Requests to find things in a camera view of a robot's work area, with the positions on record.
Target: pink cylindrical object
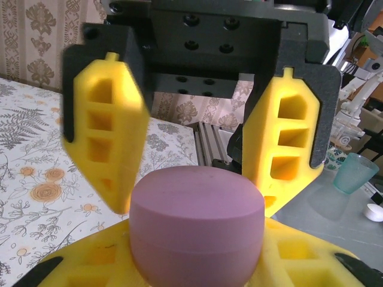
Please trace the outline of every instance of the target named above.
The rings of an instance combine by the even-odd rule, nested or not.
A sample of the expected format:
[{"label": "pink cylindrical object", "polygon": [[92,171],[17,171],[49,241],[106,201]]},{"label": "pink cylindrical object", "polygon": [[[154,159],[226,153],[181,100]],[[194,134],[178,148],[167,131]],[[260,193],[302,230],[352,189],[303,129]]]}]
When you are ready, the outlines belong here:
[{"label": "pink cylindrical object", "polygon": [[171,167],[138,182],[129,225],[136,266],[152,287],[243,287],[262,248],[265,201],[241,175]]}]

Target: wall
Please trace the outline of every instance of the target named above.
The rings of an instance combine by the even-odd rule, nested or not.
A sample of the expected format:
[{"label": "wall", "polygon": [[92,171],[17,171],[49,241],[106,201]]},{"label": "wall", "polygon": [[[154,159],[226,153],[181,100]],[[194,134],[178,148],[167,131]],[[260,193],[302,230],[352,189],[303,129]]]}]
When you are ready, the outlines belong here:
[{"label": "wall", "polygon": [[[61,51],[81,42],[82,22],[102,23],[105,15],[99,0],[1,0],[0,76],[60,91]],[[233,99],[157,93],[152,116],[234,130],[252,87],[240,81]]]}]

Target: gray table surface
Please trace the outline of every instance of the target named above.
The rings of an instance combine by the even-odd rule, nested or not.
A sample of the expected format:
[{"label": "gray table surface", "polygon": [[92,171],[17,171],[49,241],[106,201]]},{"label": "gray table surface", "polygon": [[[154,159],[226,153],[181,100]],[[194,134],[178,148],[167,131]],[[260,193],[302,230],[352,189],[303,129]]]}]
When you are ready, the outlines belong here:
[{"label": "gray table surface", "polygon": [[333,187],[334,173],[324,171],[274,219],[345,248],[372,268],[383,271],[383,222],[362,210],[373,203],[366,187],[348,196]]}]

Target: translucent cup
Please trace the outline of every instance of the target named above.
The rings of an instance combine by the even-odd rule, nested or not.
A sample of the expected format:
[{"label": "translucent cup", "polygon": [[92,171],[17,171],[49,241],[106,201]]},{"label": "translucent cup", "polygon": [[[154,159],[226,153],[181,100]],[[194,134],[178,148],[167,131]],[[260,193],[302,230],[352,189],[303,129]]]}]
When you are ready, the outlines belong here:
[{"label": "translucent cup", "polygon": [[334,179],[334,186],[347,194],[352,194],[369,181],[379,167],[359,154],[350,153],[339,168]]}]

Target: container lid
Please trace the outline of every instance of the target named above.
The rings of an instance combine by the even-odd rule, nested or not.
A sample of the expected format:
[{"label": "container lid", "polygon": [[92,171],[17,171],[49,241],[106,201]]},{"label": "container lid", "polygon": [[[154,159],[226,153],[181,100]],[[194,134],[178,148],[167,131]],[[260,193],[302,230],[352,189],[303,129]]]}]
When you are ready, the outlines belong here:
[{"label": "container lid", "polygon": [[380,207],[377,204],[367,204],[367,206],[364,208],[363,214],[371,221],[383,221],[383,207]]},{"label": "container lid", "polygon": [[247,178],[183,166],[149,173],[136,185],[130,232],[166,249],[230,252],[263,237],[265,201]]}]

